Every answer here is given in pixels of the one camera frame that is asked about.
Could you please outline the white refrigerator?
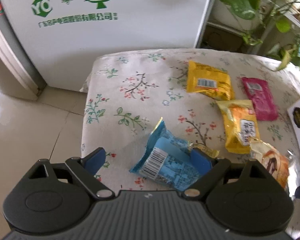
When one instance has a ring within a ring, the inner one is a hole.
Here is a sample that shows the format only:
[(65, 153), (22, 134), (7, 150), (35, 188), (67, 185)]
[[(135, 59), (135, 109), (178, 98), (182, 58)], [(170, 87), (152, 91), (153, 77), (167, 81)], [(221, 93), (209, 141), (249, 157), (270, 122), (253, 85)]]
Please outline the white refrigerator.
[(210, 0), (0, 0), (0, 91), (78, 91), (99, 56), (194, 48)]

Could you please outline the white metal plant stand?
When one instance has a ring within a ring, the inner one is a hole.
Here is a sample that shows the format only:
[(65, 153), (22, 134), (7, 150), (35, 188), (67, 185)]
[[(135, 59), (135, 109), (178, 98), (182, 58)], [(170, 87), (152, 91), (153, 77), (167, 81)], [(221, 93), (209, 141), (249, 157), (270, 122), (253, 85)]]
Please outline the white metal plant stand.
[(244, 20), (234, 16), (229, 9), (219, 0), (210, 1), (198, 44), (199, 48), (266, 55), (274, 45), (291, 44), (300, 34), (300, 22), (288, 12), (285, 14), (285, 18), (290, 24), (288, 32), (279, 32), (274, 21), (271, 21), (265, 29), (258, 33), (263, 43), (248, 46), (243, 41), (243, 32), (255, 29), (259, 25), (260, 19), (256, 17), (252, 21)]

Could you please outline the blue snack packet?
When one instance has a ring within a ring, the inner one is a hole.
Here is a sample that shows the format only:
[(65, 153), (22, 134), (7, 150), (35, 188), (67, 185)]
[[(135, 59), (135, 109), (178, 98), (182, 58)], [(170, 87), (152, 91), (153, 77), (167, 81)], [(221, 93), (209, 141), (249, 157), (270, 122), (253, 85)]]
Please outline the blue snack packet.
[(212, 167), (219, 155), (203, 144), (176, 137), (160, 119), (151, 132), (142, 158), (130, 169), (131, 173), (151, 179), (162, 185), (184, 191), (199, 178), (193, 178), (190, 152), (198, 148), (212, 159)]

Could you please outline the yellow waffle snack packet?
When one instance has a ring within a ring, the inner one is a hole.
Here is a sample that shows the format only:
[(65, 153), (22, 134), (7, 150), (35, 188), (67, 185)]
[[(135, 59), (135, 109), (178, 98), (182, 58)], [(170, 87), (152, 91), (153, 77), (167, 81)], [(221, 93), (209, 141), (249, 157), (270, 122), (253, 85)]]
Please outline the yellow waffle snack packet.
[(225, 148), (230, 153), (250, 153), (250, 139), (260, 139), (257, 117), (251, 100), (218, 101), (225, 129)]

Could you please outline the yellow barcode snack packet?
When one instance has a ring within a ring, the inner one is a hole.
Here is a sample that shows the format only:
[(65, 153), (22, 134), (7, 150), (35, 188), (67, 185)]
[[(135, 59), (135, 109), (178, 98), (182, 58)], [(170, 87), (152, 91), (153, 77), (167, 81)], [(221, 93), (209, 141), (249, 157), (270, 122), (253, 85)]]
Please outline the yellow barcode snack packet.
[(234, 100), (230, 75), (218, 68), (189, 61), (187, 71), (188, 93), (201, 93), (215, 100)]

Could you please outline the green pothos plant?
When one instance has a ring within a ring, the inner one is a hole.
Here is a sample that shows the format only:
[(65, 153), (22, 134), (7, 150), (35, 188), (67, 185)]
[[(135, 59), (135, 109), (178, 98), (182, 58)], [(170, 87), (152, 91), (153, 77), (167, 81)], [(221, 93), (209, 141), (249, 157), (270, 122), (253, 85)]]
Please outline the green pothos plant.
[[(281, 33), (290, 30), (290, 24), (285, 18), (286, 13), (300, 14), (300, 0), (219, 0), (227, 5), (229, 11), (236, 17), (252, 21), (258, 17), (259, 25), (252, 31), (244, 31), (242, 38), (246, 45), (256, 46), (262, 44), (258, 33), (265, 29), (271, 21)], [(277, 70), (285, 69), (292, 63), (300, 69), (300, 34), (291, 44), (281, 46), (274, 45), (267, 53), (272, 59), (280, 62)]]

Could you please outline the bread pastry packet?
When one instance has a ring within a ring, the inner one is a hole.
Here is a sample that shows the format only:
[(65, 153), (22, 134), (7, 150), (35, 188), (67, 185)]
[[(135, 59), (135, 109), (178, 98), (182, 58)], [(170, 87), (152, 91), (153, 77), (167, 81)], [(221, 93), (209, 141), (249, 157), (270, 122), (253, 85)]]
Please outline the bread pastry packet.
[(276, 148), (260, 139), (250, 137), (250, 155), (258, 160), (273, 178), (285, 189), (289, 176), (288, 158)]

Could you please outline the pink snack packet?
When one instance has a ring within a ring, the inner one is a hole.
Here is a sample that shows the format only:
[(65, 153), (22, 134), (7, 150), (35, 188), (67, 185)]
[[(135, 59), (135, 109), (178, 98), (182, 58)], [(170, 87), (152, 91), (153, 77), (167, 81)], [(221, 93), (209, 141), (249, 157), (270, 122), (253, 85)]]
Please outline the pink snack packet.
[(252, 101), (257, 120), (275, 121), (279, 114), (273, 95), (265, 80), (243, 77), (243, 87), (249, 100)]

